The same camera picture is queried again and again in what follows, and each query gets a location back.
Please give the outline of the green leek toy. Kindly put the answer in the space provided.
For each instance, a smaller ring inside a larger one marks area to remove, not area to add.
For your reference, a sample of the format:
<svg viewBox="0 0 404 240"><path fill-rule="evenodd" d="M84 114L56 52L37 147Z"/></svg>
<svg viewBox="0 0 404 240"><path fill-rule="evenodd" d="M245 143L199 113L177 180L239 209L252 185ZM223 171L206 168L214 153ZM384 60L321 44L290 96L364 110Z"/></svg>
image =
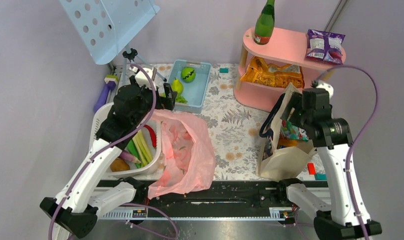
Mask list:
<svg viewBox="0 0 404 240"><path fill-rule="evenodd" d="M153 160L153 156L141 130L132 138L132 141L140 156L141 166L147 166Z"/></svg>

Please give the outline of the pink plastic grocery bag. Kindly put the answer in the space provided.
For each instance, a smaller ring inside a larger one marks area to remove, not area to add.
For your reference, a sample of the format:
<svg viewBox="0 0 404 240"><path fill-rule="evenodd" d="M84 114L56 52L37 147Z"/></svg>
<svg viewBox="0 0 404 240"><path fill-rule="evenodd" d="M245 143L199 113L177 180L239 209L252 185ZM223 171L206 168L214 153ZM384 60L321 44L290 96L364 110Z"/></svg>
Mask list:
<svg viewBox="0 0 404 240"><path fill-rule="evenodd" d="M216 157L206 122L188 112L156 110L161 125L162 176L148 188L148 198L188 194L210 188Z"/></svg>

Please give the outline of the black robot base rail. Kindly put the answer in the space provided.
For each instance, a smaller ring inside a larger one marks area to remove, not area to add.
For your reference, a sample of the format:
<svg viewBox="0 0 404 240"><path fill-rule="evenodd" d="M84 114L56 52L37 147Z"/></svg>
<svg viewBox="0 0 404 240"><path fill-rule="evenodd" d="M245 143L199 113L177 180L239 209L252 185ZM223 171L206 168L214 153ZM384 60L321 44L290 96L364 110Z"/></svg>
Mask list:
<svg viewBox="0 0 404 240"><path fill-rule="evenodd" d="M274 181L213 181L210 188L190 193L168 193L148 198L151 180L142 181L133 204L136 219L160 219L165 213L173 220L253 220L289 222L295 207L280 198Z"/></svg>

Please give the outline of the beige floral canvas tote bag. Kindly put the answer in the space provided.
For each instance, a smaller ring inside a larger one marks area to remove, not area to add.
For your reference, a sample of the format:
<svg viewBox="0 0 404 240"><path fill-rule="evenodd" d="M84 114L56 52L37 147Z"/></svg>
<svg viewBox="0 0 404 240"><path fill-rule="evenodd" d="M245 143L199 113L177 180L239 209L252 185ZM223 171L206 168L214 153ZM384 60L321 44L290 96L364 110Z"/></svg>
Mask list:
<svg viewBox="0 0 404 240"><path fill-rule="evenodd" d="M316 148L311 140L298 143L296 146L278 147L282 126L281 115L292 94L299 92L297 88L289 84L261 126L259 136L264 139L264 143L255 171L258 177L276 182L296 178L316 154Z"/></svg>

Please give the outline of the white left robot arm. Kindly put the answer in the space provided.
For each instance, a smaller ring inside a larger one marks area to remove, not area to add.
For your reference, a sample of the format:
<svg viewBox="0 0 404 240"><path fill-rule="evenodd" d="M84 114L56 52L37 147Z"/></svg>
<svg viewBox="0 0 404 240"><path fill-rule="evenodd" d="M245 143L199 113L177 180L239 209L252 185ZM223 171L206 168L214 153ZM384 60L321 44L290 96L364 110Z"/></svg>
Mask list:
<svg viewBox="0 0 404 240"><path fill-rule="evenodd" d="M100 122L79 169L55 197L45 197L40 203L39 207L51 219L48 239L83 238L101 216L116 207L143 203L145 186L131 176L120 178L115 186L102 194L92 194L109 166L147 124L154 110L172 109L173 105L165 105L162 101L155 83L149 81L122 86L113 104L102 107L107 115Z"/></svg>

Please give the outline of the green pear toy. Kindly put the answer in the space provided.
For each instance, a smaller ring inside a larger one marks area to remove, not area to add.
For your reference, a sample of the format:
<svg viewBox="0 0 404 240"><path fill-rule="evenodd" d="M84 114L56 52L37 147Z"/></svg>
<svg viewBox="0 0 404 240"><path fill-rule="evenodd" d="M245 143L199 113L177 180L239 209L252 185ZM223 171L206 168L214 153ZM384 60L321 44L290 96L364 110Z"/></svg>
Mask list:
<svg viewBox="0 0 404 240"><path fill-rule="evenodd" d="M179 79L177 79L177 78L175 78L175 79L172 81L171 88L172 88L172 90L173 90L174 92L177 92L177 95L178 95L178 96L180 96L180 95L183 93L183 91L184 91L184 86L183 86L183 84L182 84L181 81L180 81Z"/></svg>

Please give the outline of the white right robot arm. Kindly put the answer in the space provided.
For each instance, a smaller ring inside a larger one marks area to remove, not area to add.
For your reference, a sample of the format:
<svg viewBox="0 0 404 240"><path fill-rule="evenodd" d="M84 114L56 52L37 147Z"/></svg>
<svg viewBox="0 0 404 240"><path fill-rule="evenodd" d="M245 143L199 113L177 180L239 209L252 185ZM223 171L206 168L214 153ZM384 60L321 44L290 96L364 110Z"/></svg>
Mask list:
<svg viewBox="0 0 404 240"><path fill-rule="evenodd" d="M294 178L280 182L285 187L276 193L278 203L300 207L313 220L321 240L367 240L380 235L382 226L371 219L358 186L349 124L332 117L329 92L307 88L292 93L281 118L302 128L313 142L326 171L331 203L319 199Z"/></svg>

